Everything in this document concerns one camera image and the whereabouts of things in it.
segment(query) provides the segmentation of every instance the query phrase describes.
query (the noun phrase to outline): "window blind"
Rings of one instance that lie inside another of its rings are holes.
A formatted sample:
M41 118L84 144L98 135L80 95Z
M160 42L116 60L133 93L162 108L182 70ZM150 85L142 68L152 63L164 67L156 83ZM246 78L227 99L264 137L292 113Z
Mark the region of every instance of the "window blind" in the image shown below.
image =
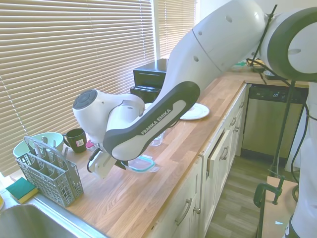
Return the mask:
M176 44L195 25L195 0L158 0L159 54L168 58Z
M149 0L2 0L0 172L17 170L24 135L78 127L82 91L127 93L154 57Z

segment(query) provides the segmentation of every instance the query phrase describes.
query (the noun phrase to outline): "clear glass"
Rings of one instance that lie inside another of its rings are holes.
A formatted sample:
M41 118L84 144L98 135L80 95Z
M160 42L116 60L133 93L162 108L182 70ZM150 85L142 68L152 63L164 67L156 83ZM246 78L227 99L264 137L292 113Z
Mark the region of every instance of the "clear glass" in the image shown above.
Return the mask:
M162 144L162 141L163 141L164 133L165 133L165 131L164 131L161 135L159 135L158 137L156 137L156 138L150 143L150 145L152 145L152 146L159 146L159 145L161 145L161 144Z

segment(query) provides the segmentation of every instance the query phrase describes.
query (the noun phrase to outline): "dishwasher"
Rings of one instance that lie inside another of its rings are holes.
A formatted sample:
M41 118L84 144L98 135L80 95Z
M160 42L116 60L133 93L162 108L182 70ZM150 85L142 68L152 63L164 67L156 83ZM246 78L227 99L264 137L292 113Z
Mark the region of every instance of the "dishwasher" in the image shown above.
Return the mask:
M249 90L241 156L272 161L282 127L288 87L252 85ZM301 118L307 88L295 88L280 148L285 164Z

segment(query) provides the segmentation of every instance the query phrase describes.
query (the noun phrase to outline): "wooden floor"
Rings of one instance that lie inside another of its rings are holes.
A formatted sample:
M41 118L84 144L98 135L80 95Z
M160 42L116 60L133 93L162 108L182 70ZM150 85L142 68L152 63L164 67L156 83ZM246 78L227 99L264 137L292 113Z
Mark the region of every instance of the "wooden floor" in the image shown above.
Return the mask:
M255 238L260 209L253 195L258 183L266 181L269 166L265 161L235 158L206 238ZM282 174L292 180L290 173Z

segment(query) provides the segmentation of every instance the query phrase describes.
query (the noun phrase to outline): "cabinet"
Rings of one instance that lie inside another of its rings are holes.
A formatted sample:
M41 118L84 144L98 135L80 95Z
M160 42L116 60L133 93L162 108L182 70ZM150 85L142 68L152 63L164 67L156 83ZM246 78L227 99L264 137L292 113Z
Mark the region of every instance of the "cabinet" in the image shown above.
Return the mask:
M203 163L206 165L203 165L202 173L199 238L206 235L236 155L244 114L245 91L246 88L240 91L216 136L212 136L202 152Z
M183 184L148 235L151 238L197 238L202 159L197 158Z
M148 237L205 237L239 147L245 91L240 90Z

